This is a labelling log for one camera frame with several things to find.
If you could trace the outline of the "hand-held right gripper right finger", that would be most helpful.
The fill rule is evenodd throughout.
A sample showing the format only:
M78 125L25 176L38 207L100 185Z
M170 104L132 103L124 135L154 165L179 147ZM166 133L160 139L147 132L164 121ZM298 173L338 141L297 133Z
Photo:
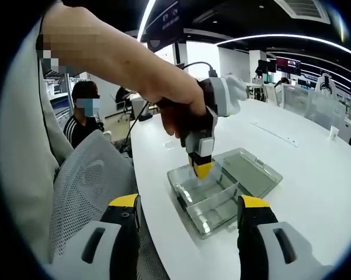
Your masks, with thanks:
M241 279L324 279L332 270L313 255L311 243L279 222L261 198L238 197L237 247Z

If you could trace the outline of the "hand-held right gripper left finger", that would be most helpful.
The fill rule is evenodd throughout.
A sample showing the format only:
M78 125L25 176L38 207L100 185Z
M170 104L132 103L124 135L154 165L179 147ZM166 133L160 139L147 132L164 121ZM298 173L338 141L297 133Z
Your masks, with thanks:
M112 200L100 221L66 242L50 265L53 279L136 279L140 248L140 195Z

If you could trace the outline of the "person's left hand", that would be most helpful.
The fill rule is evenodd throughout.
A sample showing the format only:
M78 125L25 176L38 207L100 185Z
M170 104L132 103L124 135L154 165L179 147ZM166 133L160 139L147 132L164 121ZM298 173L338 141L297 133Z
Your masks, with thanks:
M175 106L160 109L161 120L166 133L180 138L180 121L187 114L203 116L206 105L201 87L195 78L186 72L176 70L175 73L144 75L138 82L137 91L151 103L168 99Z

